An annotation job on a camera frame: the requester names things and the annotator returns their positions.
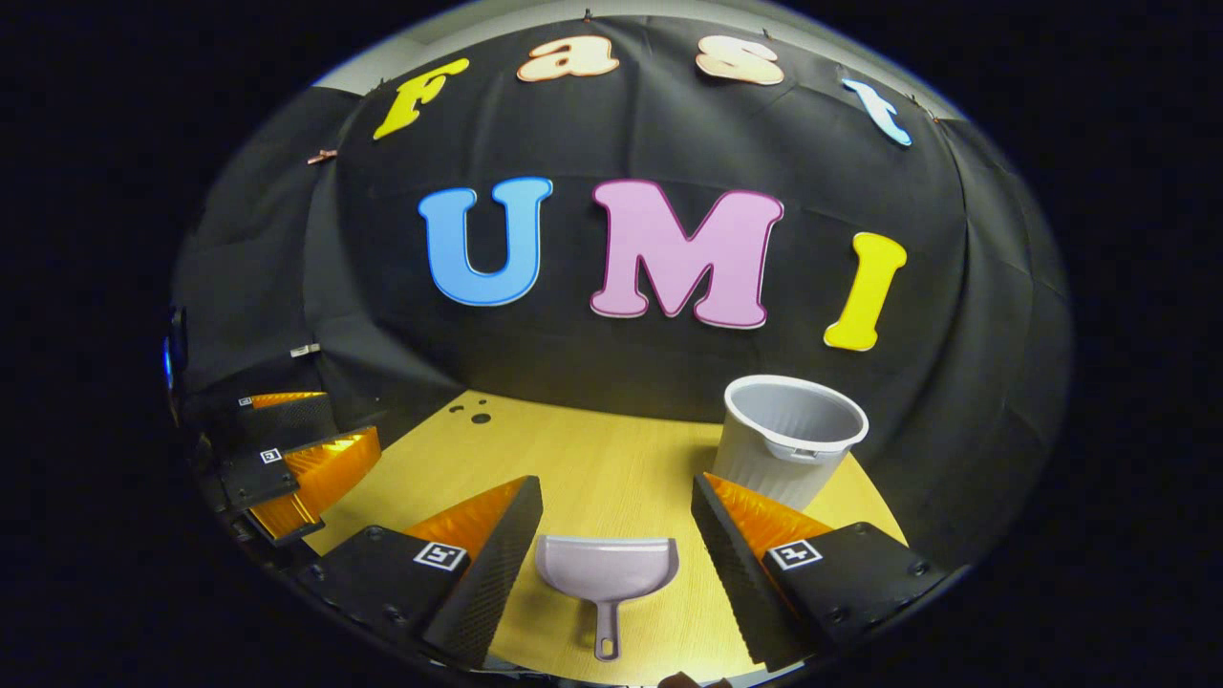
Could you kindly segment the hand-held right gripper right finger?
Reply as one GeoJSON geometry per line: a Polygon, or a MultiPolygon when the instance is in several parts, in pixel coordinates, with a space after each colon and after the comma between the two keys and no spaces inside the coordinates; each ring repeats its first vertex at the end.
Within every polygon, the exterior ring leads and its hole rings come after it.
{"type": "Polygon", "coordinates": [[[711,473],[695,477],[691,512],[748,656],[770,671],[852,653],[949,585],[879,527],[826,525],[711,473]]]}

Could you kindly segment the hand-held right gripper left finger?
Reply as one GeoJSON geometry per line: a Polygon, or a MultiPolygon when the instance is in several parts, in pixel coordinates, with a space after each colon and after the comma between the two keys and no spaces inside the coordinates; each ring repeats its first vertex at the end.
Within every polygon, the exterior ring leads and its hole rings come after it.
{"type": "Polygon", "coordinates": [[[393,653],[481,670],[542,514],[523,475],[406,530],[367,525],[291,579],[393,653]]]}

